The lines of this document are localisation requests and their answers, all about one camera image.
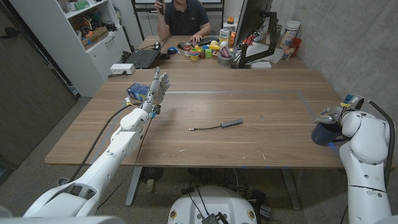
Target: man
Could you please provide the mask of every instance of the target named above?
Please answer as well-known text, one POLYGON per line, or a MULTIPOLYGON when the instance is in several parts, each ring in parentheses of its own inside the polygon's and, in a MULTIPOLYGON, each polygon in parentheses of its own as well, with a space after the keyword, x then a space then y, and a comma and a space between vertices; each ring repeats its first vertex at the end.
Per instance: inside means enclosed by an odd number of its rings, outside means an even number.
POLYGON ((190 41, 199 42, 211 32, 209 18, 205 8, 198 0, 172 0, 164 3, 155 1, 155 8, 159 12, 157 33, 164 40, 171 35, 192 35, 190 41))

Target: wooden table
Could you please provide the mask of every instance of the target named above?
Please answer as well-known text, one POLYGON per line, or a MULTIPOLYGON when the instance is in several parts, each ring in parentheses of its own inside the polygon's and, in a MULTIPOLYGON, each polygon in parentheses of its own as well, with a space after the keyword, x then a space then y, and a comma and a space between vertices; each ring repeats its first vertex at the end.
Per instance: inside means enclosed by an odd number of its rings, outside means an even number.
MULTIPOLYGON (((162 51, 182 40, 178 38, 170 38, 162 51)), ((144 166, 282 168, 294 209, 300 204, 290 169, 343 168, 338 149, 311 140, 313 119, 341 98, 318 71, 303 68, 298 57, 277 64, 288 69, 271 70, 234 70, 210 58, 192 62, 183 55, 171 57, 160 68, 168 72, 171 87, 143 142, 126 205, 132 204, 144 166), (186 67, 170 67, 177 62, 186 67), (230 128, 188 130, 239 118, 243 124, 230 128)), ((79 164, 108 118, 124 105, 126 89, 135 82, 149 85, 153 76, 154 69, 136 70, 105 81, 45 161, 79 164)), ((109 124, 88 162, 106 149, 120 119, 131 110, 109 124)), ((137 152, 122 164, 132 165, 136 157, 137 152)))
MULTIPOLYGON (((139 48, 147 47, 149 45, 154 44, 155 42, 160 42, 163 46, 160 51, 163 54, 167 54, 167 49, 169 47, 177 47, 177 44, 180 42, 188 42, 190 36, 171 36, 165 42, 161 40, 159 36, 150 35, 145 38, 143 43, 139 46, 139 48)), ((170 68, 214 68, 214 69, 228 69, 229 66, 219 65, 217 63, 217 59, 206 58, 203 60, 198 60, 196 62, 192 62, 189 57, 184 56, 184 52, 181 49, 178 49, 181 54, 174 54, 170 56, 168 60, 156 60, 152 64, 152 68, 159 66, 162 69, 170 69, 170 68)), ((307 69, 305 64, 298 58, 293 57, 290 60, 279 60, 278 63, 271 63, 273 69, 307 69)))

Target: keyboard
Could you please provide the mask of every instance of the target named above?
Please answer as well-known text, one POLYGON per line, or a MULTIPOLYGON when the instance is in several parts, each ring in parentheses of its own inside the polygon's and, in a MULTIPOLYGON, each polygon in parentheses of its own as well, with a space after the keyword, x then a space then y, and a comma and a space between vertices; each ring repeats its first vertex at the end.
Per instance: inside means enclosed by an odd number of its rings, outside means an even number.
POLYGON ((135 68, 149 68, 155 60, 159 50, 136 50, 125 63, 133 63, 135 68))
POLYGON ((201 47, 203 45, 210 44, 210 42, 213 41, 213 40, 219 41, 219 38, 217 38, 217 37, 204 37, 204 38, 200 39, 200 41, 195 43, 195 44, 193 44, 192 42, 190 42, 190 43, 191 43, 192 47, 194 47, 196 45, 201 47))

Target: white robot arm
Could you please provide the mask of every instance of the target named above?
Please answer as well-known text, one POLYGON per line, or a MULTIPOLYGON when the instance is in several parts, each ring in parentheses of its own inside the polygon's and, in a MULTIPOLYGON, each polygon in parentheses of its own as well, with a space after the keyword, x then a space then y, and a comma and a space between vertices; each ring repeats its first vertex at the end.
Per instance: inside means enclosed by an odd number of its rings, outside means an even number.
POLYGON ((350 223, 376 223, 391 217, 384 183, 384 160, 390 139, 389 123, 359 110, 327 108, 315 123, 340 123, 351 140, 340 147, 348 179, 350 223))
POLYGON ((26 211, 27 217, 85 217, 94 215, 104 189, 108 186, 122 160, 136 150, 150 117, 160 113, 160 103, 169 88, 167 73, 159 77, 157 67, 150 90, 141 103, 120 121, 111 144, 77 180, 50 189, 26 211))

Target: robot finger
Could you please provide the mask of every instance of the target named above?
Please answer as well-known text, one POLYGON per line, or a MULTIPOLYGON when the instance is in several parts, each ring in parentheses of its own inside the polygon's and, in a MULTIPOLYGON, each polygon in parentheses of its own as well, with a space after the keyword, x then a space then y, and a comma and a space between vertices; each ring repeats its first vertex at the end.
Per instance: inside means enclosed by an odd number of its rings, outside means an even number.
POLYGON ((313 120, 315 124, 317 123, 324 123, 324 124, 334 124, 336 123, 333 116, 320 116, 319 118, 315 118, 313 120))
POLYGON ((326 114, 330 112, 330 108, 325 108, 321 111, 321 114, 326 114))

